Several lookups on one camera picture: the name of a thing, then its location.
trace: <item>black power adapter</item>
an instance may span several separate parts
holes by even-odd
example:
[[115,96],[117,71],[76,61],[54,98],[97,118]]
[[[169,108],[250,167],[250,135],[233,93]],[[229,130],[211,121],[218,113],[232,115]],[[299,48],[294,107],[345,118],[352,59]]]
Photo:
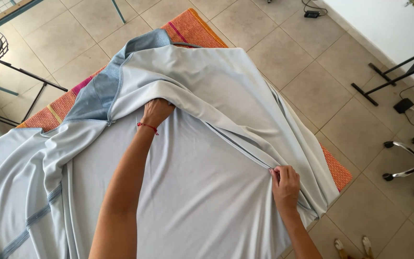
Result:
[[319,11],[310,11],[310,10],[305,11],[306,18],[317,18],[320,16],[320,14],[321,12]]

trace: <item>black metal frame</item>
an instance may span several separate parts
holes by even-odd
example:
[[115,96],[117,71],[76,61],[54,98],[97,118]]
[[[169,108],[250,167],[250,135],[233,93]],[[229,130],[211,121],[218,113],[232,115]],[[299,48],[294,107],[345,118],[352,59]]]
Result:
[[30,115],[31,111],[33,110],[33,107],[35,106],[36,102],[38,101],[39,97],[41,96],[42,91],[44,90],[44,88],[45,88],[47,85],[53,86],[53,87],[55,87],[55,88],[57,88],[57,89],[60,89],[60,90],[62,90],[62,91],[64,91],[64,92],[67,92],[67,91],[68,91],[68,89],[63,88],[63,87],[61,87],[61,86],[59,86],[59,85],[57,85],[57,84],[54,84],[54,83],[52,83],[52,82],[50,82],[50,81],[48,81],[48,80],[46,80],[46,79],[43,79],[42,77],[39,77],[39,76],[37,76],[37,75],[35,75],[35,74],[32,74],[32,73],[30,73],[30,72],[28,72],[28,71],[26,71],[26,70],[21,69],[21,68],[16,68],[16,67],[13,67],[13,66],[12,66],[12,64],[10,64],[10,63],[8,63],[8,62],[4,62],[4,61],[2,61],[2,60],[1,60],[1,58],[2,58],[2,57],[4,56],[4,54],[6,54],[6,52],[9,50],[9,45],[7,44],[7,40],[6,40],[6,38],[4,37],[4,35],[3,35],[2,33],[0,33],[0,39],[1,39],[2,43],[3,43],[3,44],[2,44],[2,47],[1,47],[1,50],[0,50],[0,64],[5,65],[5,66],[7,66],[7,67],[9,67],[9,68],[12,68],[12,69],[14,69],[14,70],[16,70],[16,71],[18,71],[18,72],[22,73],[22,74],[25,74],[25,75],[27,75],[27,76],[29,76],[29,77],[32,77],[32,78],[34,78],[34,79],[37,79],[37,80],[39,80],[39,81],[43,82],[42,87],[41,87],[41,89],[39,90],[39,92],[38,92],[38,94],[37,94],[36,98],[35,98],[35,99],[33,100],[33,102],[31,103],[30,108],[28,109],[28,111],[27,111],[27,113],[26,113],[25,117],[23,117],[23,120],[22,120],[20,123],[15,122],[15,121],[13,121],[13,120],[9,120],[9,119],[7,119],[7,118],[4,118],[4,117],[1,117],[1,116],[0,116],[0,122],[5,123],[5,124],[10,125],[10,126],[13,126],[13,127],[17,127],[17,125],[19,125],[19,124],[23,123],[26,119],[28,119],[28,116]]
[[405,74],[403,74],[403,75],[401,75],[401,76],[399,76],[399,77],[396,77],[396,78],[394,78],[394,79],[390,79],[386,74],[388,74],[388,73],[390,73],[390,72],[392,72],[392,71],[394,71],[395,69],[397,69],[397,68],[399,68],[399,67],[401,67],[401,66],[403,66],[403,65],[405,65],[406,63],[408,63],[408,62],[411,62],[412,60],[414,60],[414,56],[413,57],[411,57],[411,58],[409,58],[409,59],[407,59],[406,61],[404,61],[404,62],[402,62],[402,63],[400,63],[400,64],[398,64],[398,65],[396,65],[395,67],[393,67],[393,68],[391,68],[391,69],[389,69],[389,70],[387,70],[387,71],[385,71],[385,72],[381,72],[381,70],[379,69],[379,68],[377,68],[375,65],[373,65],[372,63],[370,63],[370,64],[368,64],[368,66],[369,67],[371,67],[373,70],[375,70],[375,72],[377,72],[380,76],[382,76],[387,82],[386,83],[384,83],[384,84],[382,84],[382,85],[380,85],[380,86],[378,86],[378,87],[376,87],[376,88],[374,88],[374,89],[372,89],[372,90],[370,90],[370,91],[367,91],[367,92],[364,92],[359,86],[357,86],[355,83],[352,83],[351,84],[351,86],[352,87],[354,87],[358,92],[360,92],[365,98],[367,98],[367,100],[369,100],[373,105],[375,105],[375,106],[378,106],[378,103],[375,101],[375,100],[373,100],[370,96],[369,96],[369,94],[371,94],[371,93],[373,93],[373,92],[376,92],[376,91],[378,91],[378,90],[380,90],[381,88],[384,88],[384,87],[386,87],[386,86],[388,86],[388,85],[393,85],[393,86],[396,86],[396,82],[397,81],[399,81],[399,80],[402,80],[402,79],[404,79],[404,78],[406,78],[406,77],[408,77],[408,76],[410,76],[410,75],[412,75],[412,74],[414,74],[414,63],[413,63],[413,65],[408,69],[408,71],[405,73]]

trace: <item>red string bracelet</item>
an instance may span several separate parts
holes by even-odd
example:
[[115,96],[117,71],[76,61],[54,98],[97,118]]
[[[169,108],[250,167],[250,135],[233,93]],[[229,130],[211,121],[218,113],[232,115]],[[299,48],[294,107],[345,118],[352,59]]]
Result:
[[143,126],[148,126],[148,127],[150,127],[150,128],[152,128],[153,130],[154,130],[154,134],[156,134],[156,136],[159,136],[159,133],[157,132],[157,128],[155,128],[155,127],[153,127],[153,126],[149,126],[149,125],[147,125],[147,124],[143,124],[143,123],[137,123],[137,126],[141,126],[141,125],[143,125]]

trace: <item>forearm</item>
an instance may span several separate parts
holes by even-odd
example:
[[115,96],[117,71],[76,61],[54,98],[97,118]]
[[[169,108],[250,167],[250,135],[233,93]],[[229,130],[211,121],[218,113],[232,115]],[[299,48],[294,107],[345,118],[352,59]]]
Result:
[[322,259],[301,221],[298,211],[279,212],[287,229],[296,259]]
[[153,138],[152,128],[138,127],[108,184],[101,213],[136,213],[146,158]]

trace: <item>beige tile floor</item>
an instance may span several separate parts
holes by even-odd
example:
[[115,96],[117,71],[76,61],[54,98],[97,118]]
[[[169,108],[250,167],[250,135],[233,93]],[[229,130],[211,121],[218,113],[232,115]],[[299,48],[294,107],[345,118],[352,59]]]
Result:
[[[107,64],[125,42],[196,9],[230,47],[248,52],[263,75],[290,102],[319,141],[348,168],[353,180],[325,216],[309,227],[324,258],[337,258],[335,238],[361,257],[367,235],[378,259],[414,258],[414,175],[385,182],[381,175],[414,165],[388,140],[409,142],[414,126],[392,105],[406,86],[372,95],[374,107],[351,82],[371,89],[383,82],[367,66],[382,64],[330,17],[303,18],[300,0],[44,0],[0,27],[8,38],[4,61],[72,88]],[[0,115],[20,121],[41,84],[0,66]],[[35,111],[61,91],[48,87]],[[414,101],[413,92],[407,96]],[[293,258],[291,248],[283,258]]]

